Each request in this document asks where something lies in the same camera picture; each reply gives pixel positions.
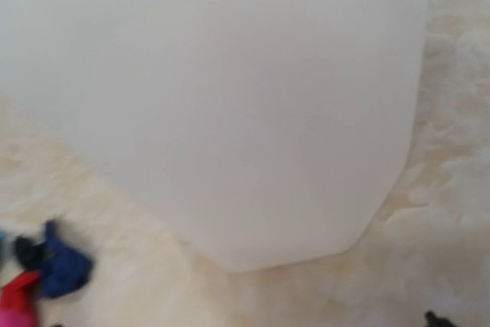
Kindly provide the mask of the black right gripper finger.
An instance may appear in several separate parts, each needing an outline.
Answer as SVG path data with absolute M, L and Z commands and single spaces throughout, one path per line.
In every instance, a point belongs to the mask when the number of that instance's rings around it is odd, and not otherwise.
M 428 311 L 424 314 L 426 321 L 426 327 L 457 327 L 451 320 L 438 316 L 432 311 Z

